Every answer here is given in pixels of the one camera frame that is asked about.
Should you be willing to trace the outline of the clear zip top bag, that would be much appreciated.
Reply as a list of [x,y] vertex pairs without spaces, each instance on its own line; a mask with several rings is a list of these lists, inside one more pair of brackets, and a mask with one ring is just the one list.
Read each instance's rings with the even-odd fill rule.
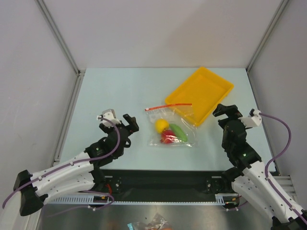
[[150,122],[150,146],[195,147],[198,145],[191,103],[173,103],[145,109]]

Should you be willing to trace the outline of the red toy tomato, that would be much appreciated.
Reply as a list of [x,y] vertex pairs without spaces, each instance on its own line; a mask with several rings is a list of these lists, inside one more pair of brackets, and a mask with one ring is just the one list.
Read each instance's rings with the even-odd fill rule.
[[170,129],[166,129],[161,133],[161,139],[160,142],[162,144],[171,144],[171,143],[177,143],[178,142],[178,138],[175,135],[175,133],[170,130]]

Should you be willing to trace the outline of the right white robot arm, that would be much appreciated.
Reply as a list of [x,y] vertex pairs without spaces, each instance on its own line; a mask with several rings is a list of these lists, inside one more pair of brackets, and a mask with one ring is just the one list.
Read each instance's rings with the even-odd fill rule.
[[252,109],[244,117],[236,105],[218,104],[213,116],[223,129],[222,148],[233,167],[223,172],[221,186],[241,195],[258,212],[272,220],[273,230],[305,230],[307,212],[291,198],[269,172],[269,164],[247,143],[247,130],[258,127],[265,115]]

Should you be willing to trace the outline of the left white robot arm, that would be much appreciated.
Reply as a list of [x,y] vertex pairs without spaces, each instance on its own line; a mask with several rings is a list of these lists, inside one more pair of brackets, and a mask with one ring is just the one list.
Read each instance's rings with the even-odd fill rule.
[[123,118],[127,125],[112,110],[105,111],[97,118],[105,137],[64,163],[36,173],[18,173],[13,192],[21,196],[20,215],[31,215],[49,201],[69,193],[102,191],[106,181],[101,167],[121,157],[124,149],[131,146],[130,135],[139,131],[135,117],[124,114]]

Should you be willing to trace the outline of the yellow toy orange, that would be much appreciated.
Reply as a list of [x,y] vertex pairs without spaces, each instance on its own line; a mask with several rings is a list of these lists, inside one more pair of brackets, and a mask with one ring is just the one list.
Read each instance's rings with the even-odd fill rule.
[[162,133],[165,129],[169,128],[169,123],[165,119],[157,119],[154,125],[157,133]]

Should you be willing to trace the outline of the green toy cucumber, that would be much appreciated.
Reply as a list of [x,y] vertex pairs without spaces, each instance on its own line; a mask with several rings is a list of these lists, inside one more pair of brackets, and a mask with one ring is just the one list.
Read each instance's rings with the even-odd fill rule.
[[169,127],[174,132],[174,134],[176,135],[178,139],[180,139],[183,142],[188,141],[187,134],[183,131],[181,127],[179,127],[176,124],[169,124]]

